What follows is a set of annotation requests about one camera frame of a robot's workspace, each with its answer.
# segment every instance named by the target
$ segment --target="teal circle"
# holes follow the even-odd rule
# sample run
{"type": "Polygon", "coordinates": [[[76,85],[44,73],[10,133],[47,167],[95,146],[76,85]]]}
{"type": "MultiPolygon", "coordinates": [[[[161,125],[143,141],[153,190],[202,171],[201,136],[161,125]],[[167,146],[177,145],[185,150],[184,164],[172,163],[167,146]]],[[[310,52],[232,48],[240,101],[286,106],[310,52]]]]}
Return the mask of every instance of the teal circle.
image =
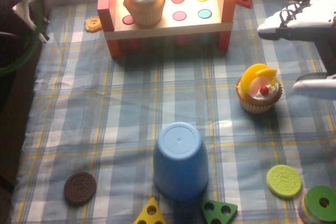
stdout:
{"type": "Polygon", "coordinates": [[[198,12],[198,16],[203,19],[210,18],[212,16],[212,12],[208,9],[203,9],[198,12]]]}

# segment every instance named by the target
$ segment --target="red cherry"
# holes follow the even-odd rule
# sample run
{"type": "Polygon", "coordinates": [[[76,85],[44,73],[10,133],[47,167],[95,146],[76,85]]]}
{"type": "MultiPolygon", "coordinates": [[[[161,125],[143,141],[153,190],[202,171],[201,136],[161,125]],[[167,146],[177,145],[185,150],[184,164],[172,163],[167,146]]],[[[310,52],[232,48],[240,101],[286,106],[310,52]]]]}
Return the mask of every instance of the red cherry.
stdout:
{"type": "Polygon", "coordinates": [[[260,88],[260,93],[261,93],[263,96],[267,95],[268,92],[269,92],[268,87],[266,87],[266,86],[262,86],[262,87],[260,88]]]}

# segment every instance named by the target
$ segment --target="tablecloth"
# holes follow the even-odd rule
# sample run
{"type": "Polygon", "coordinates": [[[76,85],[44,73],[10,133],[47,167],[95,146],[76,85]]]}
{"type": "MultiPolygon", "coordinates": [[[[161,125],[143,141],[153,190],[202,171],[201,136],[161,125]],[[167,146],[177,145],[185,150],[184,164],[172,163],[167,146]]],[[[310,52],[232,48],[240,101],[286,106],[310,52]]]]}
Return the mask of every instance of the tablecloth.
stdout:
{"type": "Polygon", "coordinates": [[[209,161],[205,197],[238,206],[234,223],[300,223],[297,203],[315,185],[336,188],[335,102],[291,93],[303,73],[323,71],[311,42],[266,41],[256,32],[290,0],[253,0],[236,7],[228,52],[165,39],[157,54],[141,47],[113,61],[103,32],[85,32],[96,5],[56,7],[50,41],[36,71],[35,97],[13,195],[12,223],[133,223],[155,197],[167,224],[203,223],[197,203],[163,197],[153,183],[153,146],[160,130],[187,122],[199,130],[209,161]],[[284,94],[263,115],[245,112],[235,84],[254,63],[278,69],[284,94]],[[266,174],[294,167],[302,191],[283,200],[266,174]],[[95,197],[69,207],[63,186],[90,172],[95,197]]]}

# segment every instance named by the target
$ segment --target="cupcake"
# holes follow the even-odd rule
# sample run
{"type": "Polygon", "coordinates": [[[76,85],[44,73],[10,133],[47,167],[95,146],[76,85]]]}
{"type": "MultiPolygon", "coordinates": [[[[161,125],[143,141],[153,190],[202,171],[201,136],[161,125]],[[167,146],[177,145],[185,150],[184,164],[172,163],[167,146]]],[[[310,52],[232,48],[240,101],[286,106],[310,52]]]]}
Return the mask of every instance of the cupcake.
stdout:
{"type": "Polygon", "coordinates": [[[282,95],[282,86],[275,77],[276,69],[265,64],[249,67],[237,81],[236,92],[240,105],[248,112],[260,114],[268,111],[282,95]]]}
{"type": "Polygon", "coordinates": [[[151,26],[161,20],[165,1],[124,0],[124,6],[131,14],[135,23],[140,26],[151,26]]]}

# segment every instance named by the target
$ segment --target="blue cup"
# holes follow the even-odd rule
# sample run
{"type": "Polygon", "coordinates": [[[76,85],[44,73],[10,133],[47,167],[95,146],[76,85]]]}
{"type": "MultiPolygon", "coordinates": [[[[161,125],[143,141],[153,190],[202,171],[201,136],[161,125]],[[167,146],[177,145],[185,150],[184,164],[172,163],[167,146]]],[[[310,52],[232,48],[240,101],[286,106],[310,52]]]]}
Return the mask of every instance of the blue cup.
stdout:
{"type": "Polygon", "coordinates": [[[188,123],[172,123],[161,131],[153,165],[157,188],[175,200],[196,198],[209,179],[205,145],[198,130],[188,123]]]}

